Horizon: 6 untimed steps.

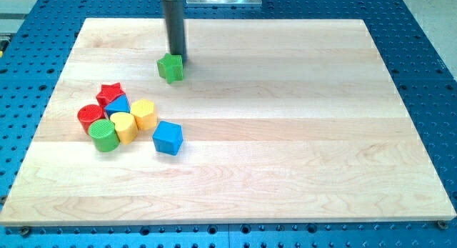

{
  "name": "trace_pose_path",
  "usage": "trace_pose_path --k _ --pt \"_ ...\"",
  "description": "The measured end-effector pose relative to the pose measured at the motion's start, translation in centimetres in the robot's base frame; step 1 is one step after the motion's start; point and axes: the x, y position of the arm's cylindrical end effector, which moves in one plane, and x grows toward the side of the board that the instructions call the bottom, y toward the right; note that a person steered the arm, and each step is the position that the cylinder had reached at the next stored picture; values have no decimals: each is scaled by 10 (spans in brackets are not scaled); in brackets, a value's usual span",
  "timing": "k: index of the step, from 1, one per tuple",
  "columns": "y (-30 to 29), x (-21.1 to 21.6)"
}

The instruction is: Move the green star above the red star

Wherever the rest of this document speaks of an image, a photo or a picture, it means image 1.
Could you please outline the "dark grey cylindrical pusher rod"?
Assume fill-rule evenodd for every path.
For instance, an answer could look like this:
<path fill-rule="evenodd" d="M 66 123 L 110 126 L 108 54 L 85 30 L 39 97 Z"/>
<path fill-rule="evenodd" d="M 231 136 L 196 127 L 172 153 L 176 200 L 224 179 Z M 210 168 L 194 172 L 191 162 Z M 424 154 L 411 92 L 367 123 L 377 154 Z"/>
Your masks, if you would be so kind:
<path fill-rule="evenodd" d="M 161 3 L 164 10 L 170 54 L 181 55 L 182 60 L 186 61 L 184 0 L 163 0 Z"/>

